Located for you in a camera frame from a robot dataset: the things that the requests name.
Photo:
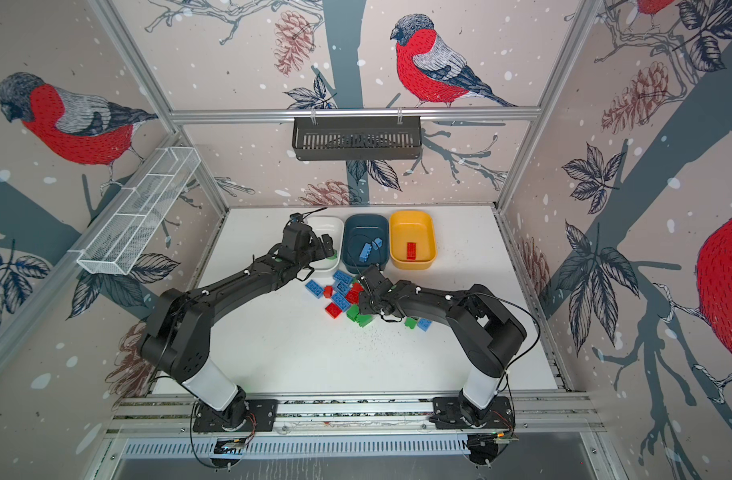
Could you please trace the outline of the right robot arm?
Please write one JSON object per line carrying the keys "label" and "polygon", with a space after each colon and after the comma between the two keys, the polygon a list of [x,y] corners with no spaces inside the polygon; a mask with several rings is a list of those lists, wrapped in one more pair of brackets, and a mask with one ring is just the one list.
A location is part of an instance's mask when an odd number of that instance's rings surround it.
{"label": "right robot arm", "polygon": [[363,288],[360,312],[385,320],[428,320],[449,327],[471,364],[468,378],[452,406],[442,407],[434,421],[446,428],[514,427],[506,389],[507,369],[527,339],[523,324],[487,287],[444,291],[408,280],[396,283],[371,266],[357,277]]}

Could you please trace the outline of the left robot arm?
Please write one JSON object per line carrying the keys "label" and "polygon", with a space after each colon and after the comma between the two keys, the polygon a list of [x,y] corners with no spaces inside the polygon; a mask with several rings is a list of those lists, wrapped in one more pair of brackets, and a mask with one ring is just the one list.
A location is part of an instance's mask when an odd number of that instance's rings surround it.
{"label": "left robot arm", "polygon": [[236,273],[199,289],[164,292],[147,320],[138,352],[156,372],[184,388],[196,400],[197,431],[267,431],[271,416],[260,418],[246,391],[219,364],[212,344],[249,302],[295,280],[307,280],[313,264],[336,253],[333,238],[317,233],[306,216],[290,216],[279,243]]}

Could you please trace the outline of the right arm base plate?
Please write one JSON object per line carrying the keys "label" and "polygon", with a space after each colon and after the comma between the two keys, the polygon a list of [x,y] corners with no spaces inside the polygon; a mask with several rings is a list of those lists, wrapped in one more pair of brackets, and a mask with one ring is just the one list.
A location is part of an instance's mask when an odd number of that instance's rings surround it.
{"label": "right arm base plate", "polygon": [[499,429],[515,427],[514,409],[507,397],[497,396],[484,408],[476,407],[462,393],[456,397],[435,397],[429,421],[440,430]]}

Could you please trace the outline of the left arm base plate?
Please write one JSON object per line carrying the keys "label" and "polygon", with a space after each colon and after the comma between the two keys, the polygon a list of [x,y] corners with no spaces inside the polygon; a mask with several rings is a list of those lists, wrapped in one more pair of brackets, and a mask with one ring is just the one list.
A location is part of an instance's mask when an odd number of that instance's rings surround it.
{"label": "left arm base plate", "polygon": [[198,401],[193,414],[195,433],[271,432],[279,401],[238,397],[225,411]]}

